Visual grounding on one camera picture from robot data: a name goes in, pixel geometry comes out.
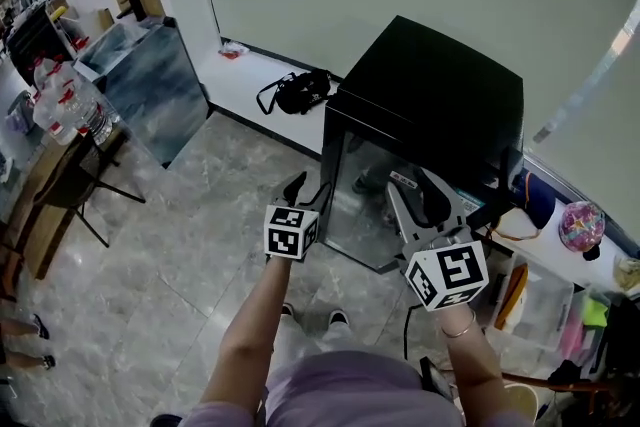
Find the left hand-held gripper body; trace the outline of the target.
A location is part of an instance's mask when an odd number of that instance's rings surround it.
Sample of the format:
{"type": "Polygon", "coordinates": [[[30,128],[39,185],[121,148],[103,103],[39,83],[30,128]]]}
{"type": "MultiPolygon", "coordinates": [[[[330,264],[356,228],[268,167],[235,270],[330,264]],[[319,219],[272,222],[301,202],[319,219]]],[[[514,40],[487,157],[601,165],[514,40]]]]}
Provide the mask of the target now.
{"type": "Polygon", "coordinates": [[[268,205],[264,218],[264,250],[270,256],[303,260],[316,242],[319,214],[315,211],[268,205]]]}

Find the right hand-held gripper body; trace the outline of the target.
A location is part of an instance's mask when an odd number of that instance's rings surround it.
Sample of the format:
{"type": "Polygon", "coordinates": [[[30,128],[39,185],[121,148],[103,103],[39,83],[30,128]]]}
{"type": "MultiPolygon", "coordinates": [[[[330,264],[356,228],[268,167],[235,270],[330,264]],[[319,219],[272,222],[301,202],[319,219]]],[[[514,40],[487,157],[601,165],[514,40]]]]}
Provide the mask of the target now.
{"type": "Polygon", "coordinates": [[[417,226],[400,230],[404,278],[427,311],[472,301],[489,283],[482,243],[465,224],[447,232],[417,226]]]}

